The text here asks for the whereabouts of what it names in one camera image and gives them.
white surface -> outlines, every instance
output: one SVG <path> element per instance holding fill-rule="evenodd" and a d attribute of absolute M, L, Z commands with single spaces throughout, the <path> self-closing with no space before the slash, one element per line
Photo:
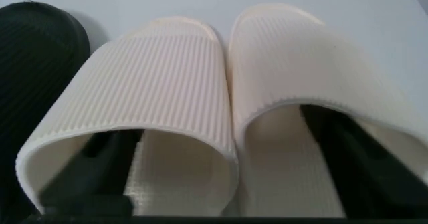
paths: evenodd
<path fill-rule="evenodd" d="M 24 0 L 0 0 L 0 6 Z M 256 3 L 301 7 L 363 47 L 428 120 L 428 17 L 417 0 L 33 0 L 74 15 L 86 28 L 92 50 L 164 16 L 207 22 L 227 43 L 235 18 Z"/>

white slipper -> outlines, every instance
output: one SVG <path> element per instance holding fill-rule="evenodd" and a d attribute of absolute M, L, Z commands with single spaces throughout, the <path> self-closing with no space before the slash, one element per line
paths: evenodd
<path fill-rule="evenodd" d="M 219 215 L 237 187 L 224 73 L 213 30 L 184 17 L 103 45 L 19 152 L 23 190 L 41 209 L 38 193 L 91 134 L 141 128 L 136 213 Z"/>
<path fill-rule="evenodd" d="M 427 125 L 376 65 L 295 7 L 258 5 L 242 13 L 231 36 L 227 76 L 245 216 L 344 215 L 298 104 L 329 107 L 428 140 Z"/>

textured insole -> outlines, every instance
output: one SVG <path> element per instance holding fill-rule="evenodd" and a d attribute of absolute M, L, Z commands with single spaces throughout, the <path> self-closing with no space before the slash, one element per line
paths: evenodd
<path fill-rule="evenodd" d="M 342 207 L 318 144 L 298 106 L 254 120 L 245 141 L 255 205 L 244 215 L 341 217 Z"/>
<path fill-rule="evenodd" d="M 135 215 L 216 215 L 227 163 L 203 142 L 146 131 L 138 143 L 125 193 Z"/>

ribbed fabric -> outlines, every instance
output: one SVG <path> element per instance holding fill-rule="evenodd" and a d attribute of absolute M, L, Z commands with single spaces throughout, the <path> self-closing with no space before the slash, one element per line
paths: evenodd
<path fill-rule="evenodd" d="M 332 185 L 328 184 L 331 183 L 330 175 L 322 158 L 312 162 L 312 169 L 306 176 L 296 177 L 292 173 L 299 169 L 298 162 L 290 167 L 293 164 L 287 163 L 286 157 L 280 162 L 279 157 L 273 157 L 274 152 L 264 153 L 266 149 L 263 146 L 268 148 L 269 144 L 278 144 L 277 141 L 262 139 L 260 136 L 266 136 L 266 133 L 261 133 L 261 130 L 259 136 L 249 137 L 257 128 L 263 129 L 263 124 L 284 125 L 284 133 L 277 132 L 271 138 L 283 139 L 283 144 L 304 141 L 303 129 L 284 137 L 292 134 L 286 129 L 286 124 L 292 125 L 290 121 L 293 120 L 298 122 L 299 116 L 280 120 L 272 117 L 275 114 L 265 114 L 269 110 L 279 111 L 278 115 L 282 108 L 273 109 L 280 106 L 317 104 L 428 140 L 426 123 L 418 117 L 401 91 L 376 69 L 376 65 L 349 41 L 333 34 L 320 20 L 299 9 L 285 5 L 260 5 L 245 11 L 235 24 L 228 57 L 234 131 L 243 175 L 241 206 L 244 215 L 340 214 L 340 204 L 331 205 L 338 199 Z M 258 146 L 257 150 L 252 150 L 252 145 Z M 310 150 L 298 153 L 316 151 L 321 155 L 313 140 L 311 145 Z M 254 153 L 271 155 L 264 161 L 278 160 L 277 165 L 288 166 L 284 167 L 282 174 L 263 169 L 254 164 L 257 158 L 261 158 Z M 274 176 L 274 180 L 283 183 L 276 191 L 287 192 L 284 199 L 278 200 L 276 192 L 269 188 L 269 172 L 271 178 Z M 308 188 L 302 189 L 305 183 Z M 315 188 L 319 188 L 318 193 L 322 194 L 315 195 Z M 294 208 L 283 208 L 289 204 Z"/>
<path fill-rule="evenodd" d="M 83 27 L 43 3 L 0 9 L 0 223 L 18 223 L 34 207 L 15 175 L 17 153 L 89 57 Z"/>
<path fill-rule="evenodd" d="M 227 197 L 218 203 L 224 206 L 213 207 L 219 213 L 237 184 L 221 46 L 207 34 L 133 36 L 103 45 L 82 66 L 21 149 L 19 181 L 38 204 L 38 191 L 81 144 L 63 139 L 113 129 L 164 130 L 207 143 L 229 163 Z M 44 146 L 60 148 L 62 158 L 42 166 L 43 158 L 52 159 Z"/>

slipper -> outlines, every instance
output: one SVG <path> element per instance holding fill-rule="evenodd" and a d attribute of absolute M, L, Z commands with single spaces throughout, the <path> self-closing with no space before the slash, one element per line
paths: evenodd
<path fill-rule="evenodd" d="M 344 215 L 299 104 L 428 140 L 426 124 L 375 64 L 322 21 L 292 6 L 258 5 L 241 14 L 231 36 L 227 76 L 244 216 Z"/>
<path fill-rule="evenodd" d="M 139 215 L 219 215 L 237 187 L 221 46 L 207 25 L 158 19 L 106 43 L 82 66 L 20 150 L 39 194 L 93 133 L 145 129 L 126 193 Z"/>
<path fill-rule="evenodd" d="M 90 55 L 84 28 L 45 3 L 0 9 L 0 223 L 35 211 L 15 175 L 17 153 Z"/>

